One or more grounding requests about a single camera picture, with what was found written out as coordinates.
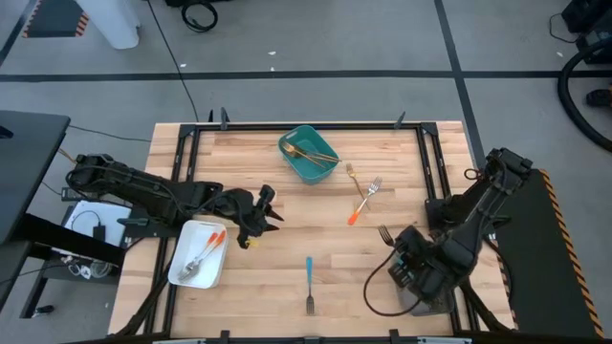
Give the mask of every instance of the black floor stripe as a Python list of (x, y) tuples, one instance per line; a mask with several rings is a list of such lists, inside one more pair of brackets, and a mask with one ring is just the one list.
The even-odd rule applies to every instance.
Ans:
[[(219, 72), (183, 73), (185, 80), (249, 80), (287, 78), (422, 77), (452, 78), (450, 71), (294, 71), (294, 72)], [(99, 75), (0, 75), (3, 82), (48, 81), (154, 81), (180, 80), (175, 73), (99, 74)]]
[(19, 16), (19, 20), (17, 20), (17, 23), (12, 28), (9, 38), (7, 38), (7, 41), (5, 42), (4, 46), (2, 47), (2, 50), (0, 51), (0, 67), (2, 67), (2, 64), (7, 59), (7, 56), (9, 55), (9, 52), (11, 51), (12, 45), (17, 40), (17, 37), (19, 36), (21, 29), (28, 21), (28, 18), (30, 17), (30, 12), (32, 12), (34, 5), (36, 5), (36, 1), (37, 0), (30, 0), (28, 2), (28, 5), (26, 5), (26, 8), (23, 10), (23, 12), (21, 12), (21, 15)]
[(442, 28), (442, 36), (444, 42), (447, 45), (448, 60), (450, 61), (450, 68), (452, 69), (455, 84), (457, 86), (457, 93), (459, 94), (459, 101), (461, 102), (461, 108), (463, 109), (464, 119), (466, 121), (466, 128), (468, 129), (468, 136), (471, 142), (471, 150), (478, 166), (485, 165), (485, 151), (482, 147), (482, 141), (480, 140), (480, 134), (478, 133), (478, 127), (476, 126), (476, 118), (471, 108), (470, 95), (468, 93), (468, 87), (466, 86), (466, 80), (461, 72), (461, 64), (459, 63), (459, 56), (455, 49), (455, 42), (452, 40), (452, 33), (450, 32), (450, 24), (448, 23), (447, 12), (444, 8), (442, 0), (435, 0), (436, 11), (438, 12), (438, 19), (440, 20), (440, 27)]
[[(556, 71), (293, 71), (293, 72), (219, 72), (183, 73), (185, 80), (250, 80), (288, 78), (557, 78)], [(612, 71), (575, 71), (572, 77), (612, 77)], [(94, 74), (94, 75), (0, 75), (0, 82), (75, 82), (75, 81), (164, 81), (180, 80), (174, 73)]]
[[(463, 78), (558, 78), (561, 71), (461, 72)], [(612, 71), (573, 71), (571, 77), (611, 77)]]

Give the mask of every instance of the wooden table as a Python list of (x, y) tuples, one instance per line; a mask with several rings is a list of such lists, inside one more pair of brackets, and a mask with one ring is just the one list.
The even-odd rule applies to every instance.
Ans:
[[(463, 192), (471, 185), (463, 171), (472, 167), (472, 162), (462, 123), (440, 121), (437, 126), (452, 192)], [(170, 177), (179, 127), (157, 124), (146, 172)], [(363, 188), (376, 176), (382, 177), (381, 190), (371, 199), (371, 210), (362, 213), (355, 226), (349, 226), (347, 219), (361, 198), (343, 163), (322, 183), (303, 184), (277, 150), (282, 134), (228, 131), (201, 136), (195, 181), (223, 183), (226, 189), (242, 187), (255, 195), (267, 183), (276, 190), (273, 208), (285, 222), (280, 223), (279, 231), (258, 238), (258, 247), (244, 250), (235, 242), (236, 225), (208, 218), (223, 222), (232, 239), (220, 284), (211, 290), (178, 288), (171, 336), (218, 337), (222, 330), (230, 330), (232, 337), (388, 336), (389, 329), (398, 329), (400, 335), (452, 334), (447, 314), (380, 317), (367, 309), (361, 295), (365, 278), (389, 253), (376, 226), (386, 224), (392, 235), (407, 225), (427, 230), (427, 194), (416, 134), (393, 130), (320, 132), (344, 161), (353, 164)], [(188, 147), (180, 180), (185, 178)], [(435, 166), (429, 140), (427, 150)], [(440, 197), (437, 172), (433, 175)], [(109, 333), (126, 324), (148, 293), (158, 240), (145, 239), (128, 252)], [(315, 265), (316, 316), (306, 315), (307, 256), (313, 257)], [(486, 246), (471, 282), (497, 318), (512, 327), (497, 259)], [(401, 310), (395, 286), (384, 269), (373, 278), (368, 296), (380, 311)], [(467, 329), (463, 297), (457, 299), (462, 326)], [(156, 331), (161, 328), (164, 296), (160, 300)]]

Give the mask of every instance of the orange handle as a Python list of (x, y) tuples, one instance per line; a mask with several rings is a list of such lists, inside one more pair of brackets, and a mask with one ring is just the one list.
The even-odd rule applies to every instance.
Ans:
[(215, 239), (217, 239), (218, 236), (219, 234), (217, 234), (216, 232), (212, 233), (212, 235), (210, 235), (210, 238), (208, 238), (207, 245), (204, 247), (204, 249), (207, 249), (212, 243), (214, 243)]
[(358, 211), (356, 211), (355, 213), (353, 213), (353, 216), (351, 216), (350, 219), (348, 219), (348, 224), (349, 225), (354, 225), (355, 221), (357, 220), (357, 217), (360, 216), (360, 213)]
[(224, 230), (221, 232), (221, 235), (219, 235), (219, 237), (217, 238), (217, 241), (214, 243), (214, 247), (212, 247), (212, 249), (218, 248), (219, 245), (221, 245), (225, 239), (226, 239), (226, 231)]

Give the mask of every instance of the blue-handled fork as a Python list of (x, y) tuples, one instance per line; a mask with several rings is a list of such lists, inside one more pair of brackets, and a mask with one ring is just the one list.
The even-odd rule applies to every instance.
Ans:
[(308, 297), (306, 298), (306, 313), (315, 315), (315, 299), (311, 293), (313, 287), (313, 257), (306, 258), (306, 271), (308, 273)]

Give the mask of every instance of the gold fork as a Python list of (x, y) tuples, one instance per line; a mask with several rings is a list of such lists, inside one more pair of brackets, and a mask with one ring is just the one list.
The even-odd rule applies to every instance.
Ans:
[(348, 173), (348, 176), (351, 177), (353, 182), (355, 182), (355, 186), (357, 187), (357, 190), (360, 192), (361, 199), (365, 200), (365, 196), (363, 195), (363, 191), (361, 191), (360, 183), (357, 182), (357, 173), (353, 169), (353, 164), (351, 164), (350, 162), (346, 163), (346, 173)]

